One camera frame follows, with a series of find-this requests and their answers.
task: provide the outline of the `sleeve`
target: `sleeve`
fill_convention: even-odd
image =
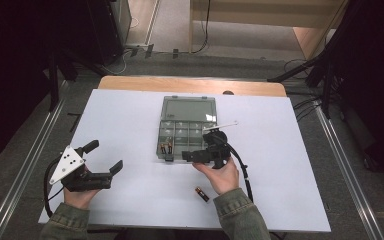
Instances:
[[[241,188],[214,199],[223,231],[231,240],[268,240],[270,233],[257,207]]]
[[[40,233],[40,239],[87,239],[89,210],[61,203]]]

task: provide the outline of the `transparent lid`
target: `transparent lid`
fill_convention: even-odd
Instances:
[[[208,97],[164,97],[161,120],[217,122],[216,100]]]

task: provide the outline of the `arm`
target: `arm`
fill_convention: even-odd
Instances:
[[[89,203],[99,190],[70,192],[45,224],[40,239],[87,239]]]
[[[231,240],[270,239],[270,233],[257,207],[239,188],[239,172],[232,158],[221,169],[202,163],[193,166],[210,180],[220,195],[214,199],[221,227]]]

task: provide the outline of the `table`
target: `table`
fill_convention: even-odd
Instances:
[[[237,95],[221,95],[225,90]],[[282,85],[168,77],[104,77],[93,91],[71,145],[100,141],[99,148],[84,156],[92,172],[106,172],[120,159],[124,168],[114,177],[112,188],[101,191],[91,203],[90,223],[220,228],[213,202],[204,202],[194,191],[199,186],[211,199],[217,196],[202,173],[189,163],[168,164],[156,156],[162,99],[167,95],[214,97],[218,123],[239,122],[223,131],[249,166],[254,201],[269,230],[330,231]],[[50,195],[60,187],[54,185]],[[62,195],[51,201],[51,208],[60,201]],[[47,220],[43,212],[39,222]]]
[[[212,0],[209,21],[294,27],[306,59],[339,25],[348,0]],[[189,52],[193,21],[206,21],[208,0],[190,0]]]

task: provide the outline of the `gray carpet floor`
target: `gray carpet floor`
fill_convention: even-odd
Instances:
[[[264,81],[266,78],[283,73],[285,64],[283,61],[190,55],[180,55],[178,58],[173,59],[170,54],[158,53],[153,53],[151,57],[145,58],[143,52],[139,52],[134,57],[127,54],[125,61],[127,68],[120,75],[217,77],[235,81]],[[120,58],[118,62],[107,68],[115,72],[120,71],[124,68],[122,59]],[[58,156],[59,152],[70,143],[73,137],[74,131],[71,130],[73,126],[75,127],[76,119],[71,114],[81,114],[83,112],[91,91],[97,88],[100,81],[100,77],[89,70],[82,67],[79,67],[78,70],[79,77],[76,82],[69,82],[69,91],[66,95],[65,104],[8,222],[2,239],[37,239],[39,236],[43,227],[37,221],[43,209],[42,182],[44,172],[47,165]],[[292,94],[292,92],[308,93],[303,80],[287,80],[284,85],[287,91],[291,93],[288,97],[291,98],[293,104],[311,98],[308,95]],[[0,154],[0,205],[45,121],[49,104],[50,99],[47,97],[37,106],[30,118]],[[373,209],[375,212],[384,212],[384,173],[373,173],[364,168],[361,152],[358,150],[347,125],[339,119],[339,110],[335,104],[332,105],[331,112],[340,140],[344,142],[343,145],[348,157]],[[325,203],[332,232],[288,233],[285,239],[368,239],[366,230],[315,111],[300,120],[299,127],[321,197]],[[384,217],[379,218],[379,222],[384,232]],[[151,235],[156,236],[156,233],[152,232],[152,230],[136,229],[129,231],[129,234],[136,236],[135,239],[152,240],[153,238],[147,236],[149,231],[151,231]],[[208,239],[223,239],[218,232],[200,234],[200,239],[207,239],[207,237]],[[90,239],[114,239],[116,235],[116,233],[94,234],[90,236]]]

